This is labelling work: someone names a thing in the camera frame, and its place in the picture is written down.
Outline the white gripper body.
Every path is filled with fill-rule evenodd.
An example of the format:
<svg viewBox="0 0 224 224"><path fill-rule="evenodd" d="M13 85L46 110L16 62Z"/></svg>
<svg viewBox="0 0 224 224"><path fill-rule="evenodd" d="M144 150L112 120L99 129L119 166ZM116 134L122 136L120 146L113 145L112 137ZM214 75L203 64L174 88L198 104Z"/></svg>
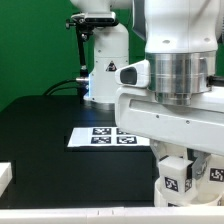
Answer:
<svg viewBox="0 0 224 224"><path fill-rule="evenodd" d="M121 86L116 125L151 140L224 156L224 88L195 94L190 106L159 104L147 89Z"/></svg>

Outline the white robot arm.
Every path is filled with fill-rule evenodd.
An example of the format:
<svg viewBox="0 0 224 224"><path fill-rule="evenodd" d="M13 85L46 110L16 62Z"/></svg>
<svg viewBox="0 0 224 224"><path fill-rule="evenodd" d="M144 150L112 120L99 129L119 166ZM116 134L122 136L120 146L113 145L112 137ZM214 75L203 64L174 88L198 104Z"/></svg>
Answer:
<svg viewBox="0 0 224 224"><path fill-rule="evenodd" d="M215 75L224 0L132 0L145 59L116 71L119 128L199 153L204 175L211 154L224 157L224 87Z"/></svg>

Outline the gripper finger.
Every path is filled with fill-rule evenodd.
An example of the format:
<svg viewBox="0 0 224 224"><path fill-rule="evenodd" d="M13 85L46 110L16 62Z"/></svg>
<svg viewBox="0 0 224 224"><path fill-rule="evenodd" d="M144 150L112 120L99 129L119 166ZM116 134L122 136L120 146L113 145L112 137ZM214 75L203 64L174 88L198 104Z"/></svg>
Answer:
<svg viewBox="0 0 224 224"><path fill-rule="evenodd" d="M158 141L154 139L150 139L150 148L156 158L156 162L158 163L160 161L160 154L158 150Z"/></svg>
<svg viewBox="0 0 224 224"><path fill-rule="evenodd" d="M207 167L207 158L209 154L202 151L193 151L194 162L192 165L192 177L195 180L199 180L203 177L206 167Z"/></svg>

